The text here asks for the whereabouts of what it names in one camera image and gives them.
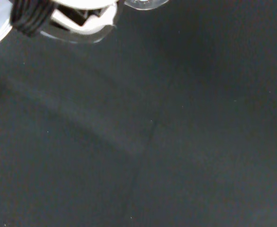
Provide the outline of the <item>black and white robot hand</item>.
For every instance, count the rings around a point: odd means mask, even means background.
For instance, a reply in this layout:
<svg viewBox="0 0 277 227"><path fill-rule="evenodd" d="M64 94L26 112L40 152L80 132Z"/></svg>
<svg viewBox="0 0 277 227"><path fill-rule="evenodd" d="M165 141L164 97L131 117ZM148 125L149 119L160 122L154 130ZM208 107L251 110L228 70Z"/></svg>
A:
<svg viewBox="0 0 277 227"><path fill-rule="evenodd" d="M113 26L120 0L13 0L10 24L34 36L46 26L58 26L71 34L94 35Z"/></svg>

